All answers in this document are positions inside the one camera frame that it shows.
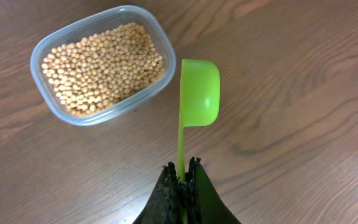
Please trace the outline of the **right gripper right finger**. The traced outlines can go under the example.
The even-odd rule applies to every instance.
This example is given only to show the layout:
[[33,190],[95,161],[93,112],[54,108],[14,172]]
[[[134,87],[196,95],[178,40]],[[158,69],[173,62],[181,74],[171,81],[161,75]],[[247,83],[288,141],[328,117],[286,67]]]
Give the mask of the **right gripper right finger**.
[[221,200],[200,162],[199,157],[192,157],[186,173],[188,224],[241,224]]

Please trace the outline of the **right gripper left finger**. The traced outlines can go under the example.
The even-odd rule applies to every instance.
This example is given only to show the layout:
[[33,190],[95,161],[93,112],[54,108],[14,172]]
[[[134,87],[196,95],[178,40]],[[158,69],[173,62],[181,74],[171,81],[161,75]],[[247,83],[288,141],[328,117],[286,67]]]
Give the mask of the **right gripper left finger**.
[[163,166],[155,187],[139,216],[133,224],[179,224],[182,223],[178,199],[178,179],[175,165]]

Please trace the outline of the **green plastic measuring scoop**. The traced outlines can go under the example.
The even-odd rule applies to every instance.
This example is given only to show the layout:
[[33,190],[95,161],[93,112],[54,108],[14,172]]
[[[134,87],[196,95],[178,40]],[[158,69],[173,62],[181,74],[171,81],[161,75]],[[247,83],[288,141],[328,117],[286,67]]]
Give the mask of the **green plastic measuring scoop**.
[[184,129],[212,124],[219,113],[220,76],[214,63],[184,59],[181,63],[178,125],[178,174],[185,180]]

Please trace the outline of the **clear container of soybeans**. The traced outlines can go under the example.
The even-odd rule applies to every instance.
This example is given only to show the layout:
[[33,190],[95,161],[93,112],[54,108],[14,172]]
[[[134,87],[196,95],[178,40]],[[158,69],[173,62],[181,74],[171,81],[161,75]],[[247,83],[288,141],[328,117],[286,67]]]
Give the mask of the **clear container of soybeans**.
[[158,20],[119,6],[46,36],[30,58],[33,79],[52,113],[90,126],[115,118],[164,89],[176,56]]

